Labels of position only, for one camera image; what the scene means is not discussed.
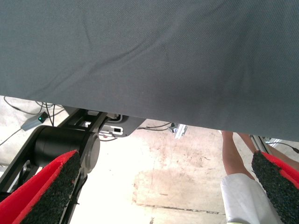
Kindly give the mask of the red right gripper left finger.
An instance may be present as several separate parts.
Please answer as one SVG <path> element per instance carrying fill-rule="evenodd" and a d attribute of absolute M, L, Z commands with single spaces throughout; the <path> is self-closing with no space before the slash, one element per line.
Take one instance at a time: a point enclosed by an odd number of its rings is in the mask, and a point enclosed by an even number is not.
<path fill-rule="evenodd" d="M 79 175 L 76 150 L 58 156 L 0 203 L 2 224 L 58 224 Z"/>

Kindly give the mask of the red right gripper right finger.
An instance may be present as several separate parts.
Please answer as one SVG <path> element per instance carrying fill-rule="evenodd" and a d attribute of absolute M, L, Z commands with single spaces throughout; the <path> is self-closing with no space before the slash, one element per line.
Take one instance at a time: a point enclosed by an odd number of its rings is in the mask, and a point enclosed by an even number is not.
<path fill-rule="evenodd" d="M 284 224 L 299 222 L 299 172 L 261 151 L 253 155 L 253 171 Z"/>

